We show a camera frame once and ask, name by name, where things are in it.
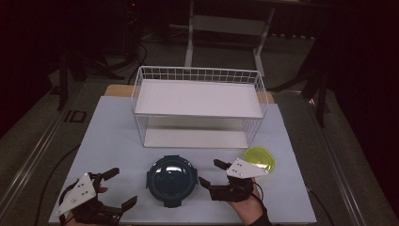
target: white shelf panel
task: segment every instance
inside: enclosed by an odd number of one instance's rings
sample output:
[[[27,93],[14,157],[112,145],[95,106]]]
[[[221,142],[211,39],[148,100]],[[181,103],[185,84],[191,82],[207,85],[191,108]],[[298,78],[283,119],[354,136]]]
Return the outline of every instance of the white shelf panel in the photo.
[[[145,147],[247,148],[243,120],[150,117]]]
[[[137,115],[262,119],[250,84],[144,79]]]

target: rack top shelf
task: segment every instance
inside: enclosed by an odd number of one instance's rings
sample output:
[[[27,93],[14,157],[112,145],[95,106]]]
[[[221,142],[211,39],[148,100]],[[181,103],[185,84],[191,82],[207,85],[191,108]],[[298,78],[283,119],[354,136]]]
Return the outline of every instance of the rack top shelf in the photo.
[[[253,85],[185,80],[144,79],[137,115],[261,119]]]

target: white tabletop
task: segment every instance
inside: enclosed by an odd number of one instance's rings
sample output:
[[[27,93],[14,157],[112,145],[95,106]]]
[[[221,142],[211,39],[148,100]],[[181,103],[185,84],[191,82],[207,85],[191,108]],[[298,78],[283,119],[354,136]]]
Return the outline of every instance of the white tabletop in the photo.
[[[267,176],[258,178],[264,192],[264,205],[272,222],[316,222],[295,154],[288,138],[279,107],[269,105],[266,117],[252,146],[264,146],[274,155],[276,166]],[[212,185],[225,185],[226,172],[215,167],[215,158],[233,162],[245,150],[144,148],[138,137],[128,97],[102,97],[91,119],[63,189],[85,172],[105,172],[120,168],[120,174],[102,182],[109,187],[99,195],[105,205],[120,207],[138,196],[137,204],[124,213],[120,223],[133,224],[240,224],[241,220],[225,202],[211,200],[200,185],[178,208],[166,208],[146,189],[146,173],[164,155],[178,154],[198,170]],[[58,222],[51,215],[50,222]]]

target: white wire rack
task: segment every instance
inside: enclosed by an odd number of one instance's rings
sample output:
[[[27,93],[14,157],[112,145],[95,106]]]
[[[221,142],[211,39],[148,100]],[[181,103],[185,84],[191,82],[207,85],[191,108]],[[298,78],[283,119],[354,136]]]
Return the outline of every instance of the white wire rack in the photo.
[[[154,67],[154,66],[142,66],[139,68],[137,75],[136,75],[136,82],[132,93],[132,111],[135,116],[136,126],[138,133],[140,135],[141,141],[144,146],[146,143],[146,135],[149,128],[149,120],[153,119],[154,117],[158,118],[173,118],[175,121],[181,119],[181,121],[192,121],[194,117],[202,118],[201,114],[191,116],[190,120],[187,119],[186,114],[175,114],[175,115],[159,115],[159,114],[141,114],[137,112],[137,104],[139,103],[141,91],[143,88],[143,82],[149,81],[168,81],[168,82],[194,82],[203,85],[204,83],[209,83],[209,85],[214,84],[231,84],[231,85],[238,85],[244,84],[247,87],[251,87],[254,89],[254,93],[256,93],[255,98],[257,99],[256,103],[259,104],[259,111],[261,112],[261,117],[259,118],[240,118],[237,116],[207,116],[207,121],[212,121],[212,124],[215,125],[215,121],[220,119],[221,121],[225,121],[226,119],[230,118],[232,120],[236,119],[242,122],[243,132],[245,133],[246,137],[246,147],[250,146],[250,143],[255,138],[256,133],[263,121],[263,118],[266,114],[267,110],[267,95],[266,89],[264,88],[262,75],[258,71],[248,71],[248,70],[235,70],[235,69],[217,69],[217,68],[186,68],[186,67]],[[237,103],[234,107],[234,110],[237,110],[237,106],[240,106],[242,103]]]

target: person's arm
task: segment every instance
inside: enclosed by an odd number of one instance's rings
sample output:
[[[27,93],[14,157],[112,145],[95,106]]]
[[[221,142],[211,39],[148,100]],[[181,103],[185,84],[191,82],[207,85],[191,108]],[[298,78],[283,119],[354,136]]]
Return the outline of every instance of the person's arm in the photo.
[[[258,199],[253,196],[249,196],[249,198],[245,201],[229,202],[229,205],[232,207],[232,209],[234,209],[238,217],[240,217],[245,225],[272,225],[267,215],[267,209],[263,206],[263,203],[260,200],[260,194],[255,185],[255,179],[252,179],[252,181],[254,182],[253,194],[258,197]]]

